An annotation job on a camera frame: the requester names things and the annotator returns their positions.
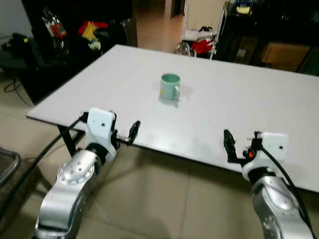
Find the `black table leg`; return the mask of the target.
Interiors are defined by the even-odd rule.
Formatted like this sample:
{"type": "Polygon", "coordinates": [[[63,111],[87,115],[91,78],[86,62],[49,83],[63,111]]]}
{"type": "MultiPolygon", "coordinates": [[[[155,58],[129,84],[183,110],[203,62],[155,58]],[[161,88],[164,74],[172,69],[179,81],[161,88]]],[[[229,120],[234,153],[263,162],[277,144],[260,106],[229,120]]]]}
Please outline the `black table leg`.
{"type": "Polygon", "coordinates": [[[57,126],[60,136],[62,136],[62,139],[65,143],[65,146],[70,153],[71,157],[75,155],[75,153],[78,151],[77,145],[80,143],[82,138],[86,135],[86,133],[82,130],[79,130],[75,136],[71,136],[70,130],[67,132],[64,132],[65,127],[62,127],[61,125],[57,126]]]}

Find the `green ceramic mug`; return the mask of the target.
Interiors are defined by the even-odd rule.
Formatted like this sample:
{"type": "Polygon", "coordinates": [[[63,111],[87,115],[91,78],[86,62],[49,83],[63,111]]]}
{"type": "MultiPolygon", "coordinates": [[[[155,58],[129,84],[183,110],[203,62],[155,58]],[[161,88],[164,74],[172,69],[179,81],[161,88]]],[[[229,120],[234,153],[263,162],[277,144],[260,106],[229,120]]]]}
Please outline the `green ceramic mug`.
{"type": "Polygon", "coordinates": [[[161,76],[160,97],[168,101],[178,101],[180,97],[180,76],[173,73],[166,73],[161,76]]]}

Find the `red cloth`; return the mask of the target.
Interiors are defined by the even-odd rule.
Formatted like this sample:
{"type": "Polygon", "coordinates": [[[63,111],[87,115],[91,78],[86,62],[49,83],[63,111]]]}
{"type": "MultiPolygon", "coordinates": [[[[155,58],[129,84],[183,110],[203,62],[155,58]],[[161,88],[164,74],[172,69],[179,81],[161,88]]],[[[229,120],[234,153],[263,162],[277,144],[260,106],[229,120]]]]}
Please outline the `red cloth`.
{"type": "Polygon", "coordinates": [[[211,54],[214,52],[214,45],[215,43],[212,39],[199,39],[192,43],[191,49],[195,55],[211,54]]]}

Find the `brown cardboard box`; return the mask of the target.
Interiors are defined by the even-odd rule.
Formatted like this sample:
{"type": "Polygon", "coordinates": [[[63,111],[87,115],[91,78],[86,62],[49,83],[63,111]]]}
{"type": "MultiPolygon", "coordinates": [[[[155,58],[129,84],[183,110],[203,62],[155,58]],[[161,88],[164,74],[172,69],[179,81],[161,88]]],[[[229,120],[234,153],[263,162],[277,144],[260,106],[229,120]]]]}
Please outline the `brown cardboard box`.
{"type": "Polygon", "coordinates": [[[261,62],[272,69],[297,72],[310,49],[306,45],[269,42],[262,52],[261,62]]]}

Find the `red and yellow packet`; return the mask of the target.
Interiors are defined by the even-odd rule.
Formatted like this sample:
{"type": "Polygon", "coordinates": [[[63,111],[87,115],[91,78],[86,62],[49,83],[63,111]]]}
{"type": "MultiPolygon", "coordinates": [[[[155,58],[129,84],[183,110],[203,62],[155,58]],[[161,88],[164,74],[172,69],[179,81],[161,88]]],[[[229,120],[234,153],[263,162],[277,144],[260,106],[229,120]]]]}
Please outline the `red and yellow packet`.
{"type": "Polygon", "coordinates": [[[97,36],[94,34],[98,29],[105,29],[109,27],[107,22],[91,22],[84,21],[78,30],[78,34],[87,39],[89,42],[98,41],[97,36]]]}

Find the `grey woven chair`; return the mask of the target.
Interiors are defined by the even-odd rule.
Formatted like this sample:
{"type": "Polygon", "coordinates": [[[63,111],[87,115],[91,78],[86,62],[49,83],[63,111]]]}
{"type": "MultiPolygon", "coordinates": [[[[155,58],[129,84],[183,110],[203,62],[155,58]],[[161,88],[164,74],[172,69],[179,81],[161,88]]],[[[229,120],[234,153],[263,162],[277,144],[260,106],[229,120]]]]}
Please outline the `grey woven chair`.
{"type": "Polygon", "coordinates": [[[6,233],[21,207],[44,177],[33,159],[0,147],[0,236],[6,233]]]}

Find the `clear plastic snack bag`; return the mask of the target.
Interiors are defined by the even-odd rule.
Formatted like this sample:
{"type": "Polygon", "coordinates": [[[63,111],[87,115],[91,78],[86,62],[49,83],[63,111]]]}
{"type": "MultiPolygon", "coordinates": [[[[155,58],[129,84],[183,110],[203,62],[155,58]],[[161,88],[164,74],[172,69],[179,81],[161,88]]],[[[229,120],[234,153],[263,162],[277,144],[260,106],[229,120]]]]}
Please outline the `clear plastic snack bag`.
{"type": "Polygon", "coordinates": [[[66,44],[65,38],[68,34],[58,16],[45,6],[42,10],[42,20],[45,23],[46,30],[52,38],[54,49],[62,54],[67,54],[68,45],[66,44]]]}

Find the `dark sideboard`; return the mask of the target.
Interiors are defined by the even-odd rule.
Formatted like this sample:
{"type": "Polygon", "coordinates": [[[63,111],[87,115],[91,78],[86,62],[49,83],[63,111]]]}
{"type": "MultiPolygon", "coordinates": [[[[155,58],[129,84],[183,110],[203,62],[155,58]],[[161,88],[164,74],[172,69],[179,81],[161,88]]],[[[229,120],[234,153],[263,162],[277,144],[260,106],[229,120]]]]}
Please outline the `dark sideboard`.
{"type": "Polygon", "coordinates": [[[317,75],[319,3],[316,0],[228,0],[213,59],[269,68],[261,62],[269,42],[310,46],[296,73],[317,75]],[[250,6],[250,14],[235,7],[250,6]]]}

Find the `white folding rack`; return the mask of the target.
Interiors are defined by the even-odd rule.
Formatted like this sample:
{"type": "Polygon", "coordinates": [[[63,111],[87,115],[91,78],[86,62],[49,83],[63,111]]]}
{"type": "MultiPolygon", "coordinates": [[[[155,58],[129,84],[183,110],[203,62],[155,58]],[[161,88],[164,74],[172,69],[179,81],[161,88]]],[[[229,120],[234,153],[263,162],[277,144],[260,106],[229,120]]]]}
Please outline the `white folding rack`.
{"type": "Polygon", "coordinates": [[[183,19],[180,39],[173,53],[193,57],[212,59],[217,53],[217,43],[220,38],[222,22],[226,16],[228,0],[183,0],[183,19]],[[211,54],[195,55],[191,49],[194,41],[212,39],[215,43],[211,54]]]}

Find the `black shelf cabinet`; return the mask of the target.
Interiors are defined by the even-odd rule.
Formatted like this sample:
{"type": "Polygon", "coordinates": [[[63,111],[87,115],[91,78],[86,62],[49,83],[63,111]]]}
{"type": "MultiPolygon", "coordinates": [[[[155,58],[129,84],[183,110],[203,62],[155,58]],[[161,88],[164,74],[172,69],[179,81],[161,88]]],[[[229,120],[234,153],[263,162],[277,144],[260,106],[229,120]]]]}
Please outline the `black shelf cabinet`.
{"type": "Polygon", "coordinates": [[[137,25],[132,0],[21,0],[29,19],[39,56],[38,68],[29,69],[20,81],[34,104],[75,77],[115,45],[137,46],[137,25]],[[42,20],[47,6],[58,16],[67,36],[68,53],[54,49],[52,38],[42,20]],[[94,34],[89,42],[78,34],[84,21],[107,22],[109,27],[94,34]]]}

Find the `black bag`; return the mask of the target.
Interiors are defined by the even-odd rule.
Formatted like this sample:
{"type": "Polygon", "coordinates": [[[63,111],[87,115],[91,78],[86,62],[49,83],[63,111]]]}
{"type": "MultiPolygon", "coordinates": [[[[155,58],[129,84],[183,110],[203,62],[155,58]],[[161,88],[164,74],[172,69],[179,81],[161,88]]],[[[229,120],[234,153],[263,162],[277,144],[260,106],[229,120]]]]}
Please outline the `black bag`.
{"type": "Polygon", "coordinates": [[[38,61],[27,36],[12,33],[9,41],[0,45],[0,48],[9,52],[13,57],[22,58],[29,69],[38,68],[38,61]]]}

